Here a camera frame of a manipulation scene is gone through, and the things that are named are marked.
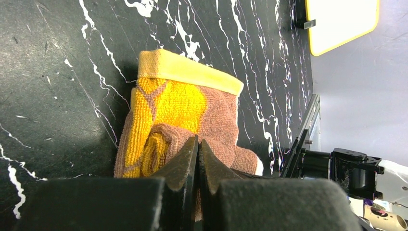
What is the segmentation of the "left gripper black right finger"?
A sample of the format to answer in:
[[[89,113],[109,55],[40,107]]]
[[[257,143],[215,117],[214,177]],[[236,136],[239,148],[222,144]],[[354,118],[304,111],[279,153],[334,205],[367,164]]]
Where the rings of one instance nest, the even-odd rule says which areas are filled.
[[[359,231],[344,191],[329,180],[242,178],[199,148],[205,231]]]

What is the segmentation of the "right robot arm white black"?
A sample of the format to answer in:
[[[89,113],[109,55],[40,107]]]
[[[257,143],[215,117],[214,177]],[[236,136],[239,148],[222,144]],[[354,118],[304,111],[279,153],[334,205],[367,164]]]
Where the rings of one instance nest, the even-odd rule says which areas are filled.
[[[408,207],[408,168],[364,153],[335,148],[332,152],[301,149],[293,158],[292,176],[336,182],[363,231],[406,231],[407,216],[392,206]]]

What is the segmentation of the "brown and yellow cloth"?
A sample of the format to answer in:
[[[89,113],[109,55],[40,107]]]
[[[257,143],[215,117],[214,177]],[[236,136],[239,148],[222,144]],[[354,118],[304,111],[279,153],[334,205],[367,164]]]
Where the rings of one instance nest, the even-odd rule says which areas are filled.
[[[259,157],[237,145],[243,87],[237,78],[185,56],[164,49],[140,52],[114,176],[152,175],[193,136],[207,141],[227,167],[262,175]]]

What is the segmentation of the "aluminium frame rail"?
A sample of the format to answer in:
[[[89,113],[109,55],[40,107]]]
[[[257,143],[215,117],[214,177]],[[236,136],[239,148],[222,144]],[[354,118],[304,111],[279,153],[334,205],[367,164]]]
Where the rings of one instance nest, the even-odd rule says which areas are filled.
[[[294,140],[289,154],[283,161],[280,177],[299,178],[301,175],[303,155],[313,145],[315,126],[320,119],[320,95],[313,94],[306,108],[299,135]]]

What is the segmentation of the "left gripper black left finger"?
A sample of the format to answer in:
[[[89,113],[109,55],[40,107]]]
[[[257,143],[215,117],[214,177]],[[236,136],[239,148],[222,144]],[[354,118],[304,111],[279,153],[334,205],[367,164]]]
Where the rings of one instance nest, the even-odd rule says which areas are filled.
[[[191,231],[199,141],[150,177],[77,178],[42,184],[17,231]]]

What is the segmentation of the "whiteboard with wooden frame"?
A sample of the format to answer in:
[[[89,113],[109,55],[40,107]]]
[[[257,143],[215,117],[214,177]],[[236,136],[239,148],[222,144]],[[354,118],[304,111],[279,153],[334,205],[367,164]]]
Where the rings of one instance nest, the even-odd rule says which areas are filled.
[[[297,26],[308,31],[310,53],[320,56],[369,32],[379,21],[379,0],[305,0]]]

